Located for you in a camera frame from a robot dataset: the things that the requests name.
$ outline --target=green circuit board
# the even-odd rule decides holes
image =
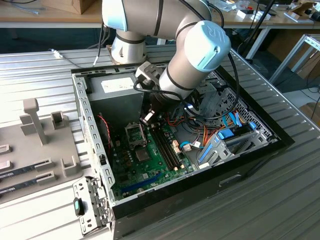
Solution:
[[[144,129],[143,132],[146,146],[136,146],[134,149],[129,148],[128,138],[124,131],[116,137],[118,145],[115,146],[112,153],[112,172],[115,177],[112,190],[116,200],[121,200],[194,171],[191,162],[183,152],[175,154],[180,167],[170,169],[151,130]],[[170,127],[165,124],[161,126],[159,132],[165,136],[164,139],[167,140],[168,146],[170,145],[173,151],[172,142],[176,138]],[[133,132],[133,135],[134,138],[139,138],[137,132]],[[144,154],[139,157],[137,156],[139,152]]]

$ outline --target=robotic arm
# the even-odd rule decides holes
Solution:
[[[231,49],[225,31],[211,21],[211,12],[203,0],[103,0],[105,25],[116,29],[111,56],[121,64],[146,60],[145,36],[176,39],[176,53],[167,68],[158,74],[158,81],[144,76],[142,88],[170,91],[183,99],[216,69]],[[150,65],[145,62],[141,67]],[[158,112],[180,102],[176,95],[150,95],[151,108],[144,123]]]

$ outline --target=red wire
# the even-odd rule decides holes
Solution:
[[[109,153],[110,153],[110,149],[111,149],[111,144],[110,144],[110,131],[109,131],[109,127],[108,127],[108,124],[107,124],[107,121],[102,117],[102,116],[100,116],[100,115],[98,115],[97,116],[98,118],[100,118],[103,122],[104,122],[104,124],[105,124],[105,126],[106,126],[106,130],[107,130],[107,132],[108,132],[108,141],[109,141],[109,144],[108,144],[108,147],[109,147]]]

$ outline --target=white cable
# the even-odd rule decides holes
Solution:
[[[49,48],[48,50],[51,51],[51,52],[53,52],[53,55],[54,55],[54,57],[55,57],[56,59],[65,59],[65,60],[67,60],[69,63],[75,65],[77,68],[82,69],[81,66],[75,64],[75,63],[72,62],[69,58],[63,56],[59,51],[57,51],[57,50],[55,50],[55,49],[53,49],[53,48]]]

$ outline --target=chip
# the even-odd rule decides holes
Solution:
[[[144,161],[150,160],[150,156],[149,156],[149,153],[148,153],[148,150],[147,150],[146,147],[137,149],[137,150],[135,151],[135,155],[136,155],[136,158],[138,159],[138,161],[139,161],[140,163],[141,163],[141,162],[144,162]]]

